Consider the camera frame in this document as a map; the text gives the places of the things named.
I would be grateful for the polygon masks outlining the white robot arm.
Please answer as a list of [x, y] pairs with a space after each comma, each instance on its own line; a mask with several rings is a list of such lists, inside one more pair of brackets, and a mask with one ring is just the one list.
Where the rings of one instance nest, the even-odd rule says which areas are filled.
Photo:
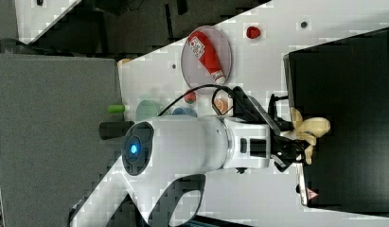
[[206, 173], [270, 163], [284, 171], [304, 160], [307, 145], [267, 124], [234, 117], [167, 115], [137, 122], [69, 226], [106, 227], [124, 199], [131, 198], [150, 227], [177, 227], [197, 214]]

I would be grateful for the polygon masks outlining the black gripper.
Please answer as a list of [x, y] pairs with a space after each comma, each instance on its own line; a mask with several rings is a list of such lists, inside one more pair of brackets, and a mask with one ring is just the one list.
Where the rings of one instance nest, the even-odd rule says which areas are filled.
[[274, 135], [272, 139], [271, 158], [280, 172], [284, 172], [292, 164], [301, 164], [306, 161], [305, 151], [309, 143], [298, 140], [294, 132], [293, 123], [281, 117], [276, 117], [274, 122], [283, 132], [283, 135]]

